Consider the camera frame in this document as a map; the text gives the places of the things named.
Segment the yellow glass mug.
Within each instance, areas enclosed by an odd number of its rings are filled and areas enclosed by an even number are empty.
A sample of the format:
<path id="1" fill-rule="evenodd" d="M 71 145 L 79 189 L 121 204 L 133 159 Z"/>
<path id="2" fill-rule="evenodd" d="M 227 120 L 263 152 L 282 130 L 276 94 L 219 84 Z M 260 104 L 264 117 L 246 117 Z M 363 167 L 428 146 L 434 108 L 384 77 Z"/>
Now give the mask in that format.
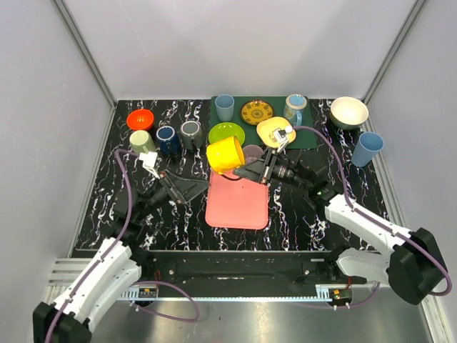
<path id="1" fill-rule="evenodd" d="M 218 174 L 225 174 L 246 163 L 241 144 L 236 136 L 208 145 L 206 156 L 210 167 Z"/>

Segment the dark blue ceramic mug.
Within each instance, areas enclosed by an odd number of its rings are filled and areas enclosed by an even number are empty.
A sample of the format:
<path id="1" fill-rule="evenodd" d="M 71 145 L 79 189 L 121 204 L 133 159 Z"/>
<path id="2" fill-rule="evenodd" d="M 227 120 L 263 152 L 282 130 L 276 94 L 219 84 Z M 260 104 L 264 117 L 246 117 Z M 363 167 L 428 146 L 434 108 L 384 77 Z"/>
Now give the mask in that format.
<path id="1" fill-rule="evenodd" d="M 172 126 L 161 126 L 156 131 L 159 148 L 164 156 L 176 156 L 181 152 L 178 134 Z"/>

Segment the grey ceramic mug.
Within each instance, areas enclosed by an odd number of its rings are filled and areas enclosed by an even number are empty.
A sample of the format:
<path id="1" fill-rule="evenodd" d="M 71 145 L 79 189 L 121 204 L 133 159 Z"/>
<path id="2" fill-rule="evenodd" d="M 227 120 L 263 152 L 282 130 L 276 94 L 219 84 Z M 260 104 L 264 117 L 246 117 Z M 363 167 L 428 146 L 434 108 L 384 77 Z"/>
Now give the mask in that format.
<path id="1" fill-rule="evenodd" d="M 187 150 L 194 151 L 203 145 L 201 125 L 197 121 L 185 121 L 180 128 L 181 143 Z"/>

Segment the light green ceramic mug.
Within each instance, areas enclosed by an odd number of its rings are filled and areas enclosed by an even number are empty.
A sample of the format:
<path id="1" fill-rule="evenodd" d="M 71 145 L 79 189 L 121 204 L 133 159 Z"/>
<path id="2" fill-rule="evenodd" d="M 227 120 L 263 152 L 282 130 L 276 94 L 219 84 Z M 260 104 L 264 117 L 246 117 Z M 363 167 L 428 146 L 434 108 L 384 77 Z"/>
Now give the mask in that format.
<path id="1" fill-rule="evenodd" d="M 130 147 L 137 154 L 155 152 L 153 139 L 147 131 L 136 130 L 129 137 Z"/>

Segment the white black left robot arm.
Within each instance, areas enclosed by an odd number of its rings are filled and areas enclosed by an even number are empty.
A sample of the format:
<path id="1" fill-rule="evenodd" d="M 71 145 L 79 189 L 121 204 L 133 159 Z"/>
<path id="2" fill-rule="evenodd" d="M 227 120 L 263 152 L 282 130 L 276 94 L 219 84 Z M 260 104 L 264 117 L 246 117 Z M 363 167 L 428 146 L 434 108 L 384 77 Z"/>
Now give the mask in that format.
<path id="1" fill-rule="evenodd" d="M 99 320 L 129 287 L 154 278 L 153 255 L 141 248 L 146 217 L 167 202 L 187 204 L 209 187 L 206 180 L 183 178 L 169 170 L 156 178 L 147 192 L 130 184 L 117 191 L 114 221 L 96 255 L 63 294 L 35 308 L 35 342 L 89 342 Z"/>

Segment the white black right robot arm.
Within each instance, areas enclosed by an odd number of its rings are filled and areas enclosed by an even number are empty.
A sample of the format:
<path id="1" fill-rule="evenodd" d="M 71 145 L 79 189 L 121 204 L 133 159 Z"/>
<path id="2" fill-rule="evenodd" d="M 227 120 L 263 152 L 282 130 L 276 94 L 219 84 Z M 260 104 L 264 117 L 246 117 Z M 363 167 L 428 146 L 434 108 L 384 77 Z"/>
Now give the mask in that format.
<path id="1" fill-rule="evenodd" d="M 374 252 L 339 249 L 337 257 L 324 265 L 330 282 L 361 277 L 387 284 L 402 300 L 417 305 L 448 275 L 431 232 L 400 227 L 349 201 L 342 189 L 329 182 L 327 166 L 313 154 L 293 161 L 268 149 L 262 157 L 235 169 L 234 174 L 259 184 L 275 180 L 296 187 L 320 218 L 374 247 Z"/>

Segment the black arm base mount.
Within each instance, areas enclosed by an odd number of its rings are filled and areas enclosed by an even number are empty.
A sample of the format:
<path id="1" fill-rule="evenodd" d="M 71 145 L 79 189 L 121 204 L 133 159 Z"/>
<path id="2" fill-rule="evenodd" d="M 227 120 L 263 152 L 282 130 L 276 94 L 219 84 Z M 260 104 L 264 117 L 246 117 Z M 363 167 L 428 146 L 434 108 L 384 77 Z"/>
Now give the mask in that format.
<path id="1" fill-rule="evenodd" d="M 347 277 L 333 252 L 154 251 L 142 266 L 141 281 L 175 282 L 179 278 L 286 279 L 308 284 L 362 285 L 363 277 Z"/>

